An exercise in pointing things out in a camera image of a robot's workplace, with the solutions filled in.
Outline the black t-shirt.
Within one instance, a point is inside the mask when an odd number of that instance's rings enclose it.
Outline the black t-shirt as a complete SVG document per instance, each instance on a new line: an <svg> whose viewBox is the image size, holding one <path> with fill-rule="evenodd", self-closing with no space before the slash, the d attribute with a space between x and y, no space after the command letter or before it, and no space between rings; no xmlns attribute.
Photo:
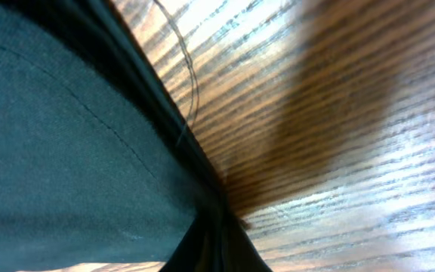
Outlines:
<svg viewBox="0 0 435 272"><path fill-rule="evenodd" d="M0 271L161 261L198 215L208 163L108 1L0 1Z"/></svg>

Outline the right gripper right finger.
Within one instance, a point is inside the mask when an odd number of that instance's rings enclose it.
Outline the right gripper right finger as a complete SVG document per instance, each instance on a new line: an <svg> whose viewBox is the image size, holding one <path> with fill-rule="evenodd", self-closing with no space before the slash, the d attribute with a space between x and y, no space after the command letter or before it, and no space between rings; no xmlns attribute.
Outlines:
<svg viewBox="0 0 435 272"><path fill-rule="evenodd" d="M223 225L223 268L225 272L271 272L243 230L239 219L226 214Z"/></svg>

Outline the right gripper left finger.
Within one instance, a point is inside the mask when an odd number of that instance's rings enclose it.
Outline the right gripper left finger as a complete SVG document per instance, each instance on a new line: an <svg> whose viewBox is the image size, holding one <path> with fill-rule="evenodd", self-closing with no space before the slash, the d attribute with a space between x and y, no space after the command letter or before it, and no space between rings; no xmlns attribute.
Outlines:
<svg viewBox="0 0 435 272"><path fill-rule="evenodd" d="M221 227L198 215L160 272L221 271Z"/></svg>

